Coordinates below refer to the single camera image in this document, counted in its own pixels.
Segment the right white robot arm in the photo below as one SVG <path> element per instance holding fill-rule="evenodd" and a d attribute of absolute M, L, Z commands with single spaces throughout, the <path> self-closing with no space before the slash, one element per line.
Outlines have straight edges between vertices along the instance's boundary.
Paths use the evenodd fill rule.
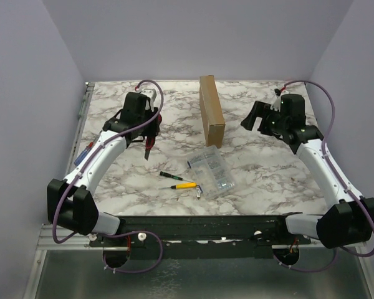
<path fill-rule="evenodd" d="M 287 144 L 305 164 L 320 188 L 327 212 L 323 215 L 289 214 L 274 227 L 275 239 L 287 244 L 296 235 L 317 239 L 328 249 L 366 242 L 373 234 L 374 198 L 365 198 L 350 183 L 330 154 L 315 125 L 306 123 L 305 100 L 284 94 L 274 104 L 256 101 L 241 126 L 251 131 L 257 118 L 258 132 Z"/>

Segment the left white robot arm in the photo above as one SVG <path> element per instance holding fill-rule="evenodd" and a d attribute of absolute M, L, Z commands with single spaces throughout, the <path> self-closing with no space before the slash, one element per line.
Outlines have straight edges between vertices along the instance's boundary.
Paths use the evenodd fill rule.
<path fill-rule="evenodd" d="M 112 163 L 142 137 L 150 149 L 159 132 L 161 116 L 154 106 L 156 91 L 146 88 L 129 92 L 123 108 L 107 120 L 75 169 L 62 180 L 53 179 L 47 186 L 47 217 L 51 224 L 81 235 L 103 234 L 113 246 L 125 238 L 121 220 L 100 212 L 94 192 Z"/>

